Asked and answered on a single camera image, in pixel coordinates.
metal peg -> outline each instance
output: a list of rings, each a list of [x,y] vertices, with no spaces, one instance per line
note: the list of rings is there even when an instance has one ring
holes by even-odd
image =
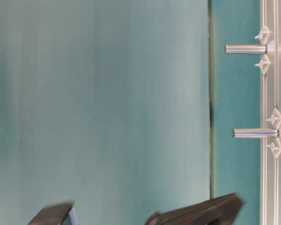
[[[271,128],[234,128],[232,134],[234,138],[266,138],[277,137],[278,131]]]
[[[226,54],[264,54],[265,45],[226,45]]]

blurred black object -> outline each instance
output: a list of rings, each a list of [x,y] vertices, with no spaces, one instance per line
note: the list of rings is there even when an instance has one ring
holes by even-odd
[[[46,206],[39,211],[28,225],[63,225],[64,223],[71,225],[68,214],[72,207],[72,202]]]
[[[162,214],[155,212],[145,225],[231,225],[242,205],[233,193]]]

silver rod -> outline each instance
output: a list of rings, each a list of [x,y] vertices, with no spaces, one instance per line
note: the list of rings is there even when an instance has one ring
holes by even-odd
[[[226,45],[226,54],[264,54],[265,45]]]
[[[266,138],[277,137],[278,131],[271,128],[234,128],[232,134],[234,138]]]

aluminum frame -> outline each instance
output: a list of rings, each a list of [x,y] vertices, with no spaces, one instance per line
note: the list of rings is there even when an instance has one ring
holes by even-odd
[[[261,139],[260,224],[281,225],[281,0],[260,0],[260,28],[269,61],[261,70],[260,125],[279,131]]]

metal bracket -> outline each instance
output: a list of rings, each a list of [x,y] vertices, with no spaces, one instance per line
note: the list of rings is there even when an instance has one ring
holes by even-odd
[[[266,44],[269,33],[270,33],[269,29],[265,25],[263,25],[260,30],[260,33],[255,37],[255,39],[260,40],[262,44]]]
[[[276,129],[279,129],[281,125],[281,113],[278,111],[278,109],[274,108],[273,113],[267,121],[271,122],[273,127]]]
[[[259,67],[260,68],[260,71],[262,73],[262,75],[265,75],[266,72],[267,72],[267,69],[269,67],[269,64],[270,64],[270,60],[268,59],[268,57],[264,54],[262,57],[261,57],[261,60],[258,64],[255,64],[256,67]]]
[[[271,144],[268,144],[267,147],[271,149],[274,158],[277,158],[281,153],[281,142],[278,137]]]

